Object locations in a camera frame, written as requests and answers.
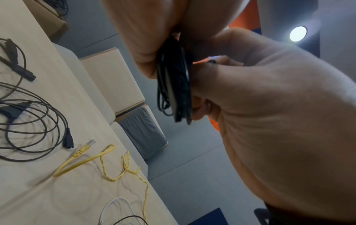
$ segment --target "gray cloth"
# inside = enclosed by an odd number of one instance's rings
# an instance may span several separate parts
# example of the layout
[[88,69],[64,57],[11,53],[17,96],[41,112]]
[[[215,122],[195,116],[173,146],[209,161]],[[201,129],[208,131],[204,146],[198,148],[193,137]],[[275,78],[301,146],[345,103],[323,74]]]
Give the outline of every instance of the gray cloth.
[[167,139],[144,107],[135,110],[119,124],[144,160],[151,158],[167,144]]

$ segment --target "yellow cable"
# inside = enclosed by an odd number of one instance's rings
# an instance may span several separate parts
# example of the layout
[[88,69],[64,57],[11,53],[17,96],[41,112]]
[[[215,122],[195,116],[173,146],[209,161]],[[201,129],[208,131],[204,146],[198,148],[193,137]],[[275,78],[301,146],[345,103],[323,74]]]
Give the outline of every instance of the yellow cable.
[[121,156],[121,159],[122,159],[122,166],[123,166],[123,172],[116,178],[110,178],[107,174],[106,174],[106,170],[105,170],[105,166],[104,166],[104,161],[103,161],[103,158],[102,156],[111,152],[112,150],[115,149],[115,145],[108,145],[103,151],[101,151],[101,153],[95,155],[95,156],[92,156],[90,158],[87,158],[83,161],[80,161],[70,167],[68,167],[67,169],[64,169],[63,168],[69,163],[71,162],[72,160],[74,160],[75,158],[77,158],[78,156],[80,156],[83,152],[85,152],[86,150],[88,150],[93,144],[95,143],[95,141],[92,139],[90,140],[87,144],[85,144],[79,151],[77,151],[70,159],[68,159],[67,161],[65,161],[64,163],[62,163],[62,165],[60,165],[58,167],[58,169],[55,171],[55,173],[53,174],[53,177],[59,177],[60,175],[62,174],[65,174],[71,170],[73,170],[74,168],[80,166],[80,165],[83,165],[84,163],[87,163],[89,161],[92,161],[98,157],[100,157],[100,162],[101,162],[101,165],[102,165],[102,168],[103,168],[103,177],[105,179],[107,179],[108,181],[117,181],[118,179],[120,179],[125,173],[132,173],[132,174],[135,174],[143,183],[146,184],[146,191],[145,191],[145,200],[144,200],[144,204],[142,206],[142,213],[143,213],[143,218],[146,220],[146,213],[145,213],[145,206],[146,206],[146,200],[147,200],[147,191],[148,191],[148,183],[146,181],[144,181],[142,179],[142,177],[140,175],[138,175],[138,172],[140,171],[140,167],[137,168],[136,171],[131,171],[129,168],[130,168],[130,153],[129,151],[126,152],[125,155],[122,155]]

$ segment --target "human hand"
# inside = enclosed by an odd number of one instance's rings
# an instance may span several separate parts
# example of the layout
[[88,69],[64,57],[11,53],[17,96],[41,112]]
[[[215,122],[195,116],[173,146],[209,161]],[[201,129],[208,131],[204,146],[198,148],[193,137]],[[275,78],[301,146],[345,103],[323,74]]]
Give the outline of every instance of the human hand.
[[156,77],[156,54],[168,36],[212,37],[228,26],[248,0],[103,0],[137,67]]
[[207,99],[192,119],[218,122],[247,187],[280,209],[356,219],[355,83],[302,49],[244,29],[191,52],[226,55],[191,67],[192,95]]

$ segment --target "round light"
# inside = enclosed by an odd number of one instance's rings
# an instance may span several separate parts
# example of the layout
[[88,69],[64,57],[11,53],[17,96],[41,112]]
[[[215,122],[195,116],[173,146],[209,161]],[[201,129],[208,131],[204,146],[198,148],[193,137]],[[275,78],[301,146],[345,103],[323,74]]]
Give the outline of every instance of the round light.
[[307,35],[307,28],[303,26],[296,27],[289,35],[289,39],[293,42],[298,42]]

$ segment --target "cardboard box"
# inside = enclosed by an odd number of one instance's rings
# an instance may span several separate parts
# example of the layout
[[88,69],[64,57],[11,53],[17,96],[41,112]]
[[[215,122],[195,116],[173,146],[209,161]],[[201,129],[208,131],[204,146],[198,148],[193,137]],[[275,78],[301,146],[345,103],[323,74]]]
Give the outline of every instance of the cardboard box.
[[63,16],[42,0],[23,0],[27,8],[51,41],[64,34],[69,26]]

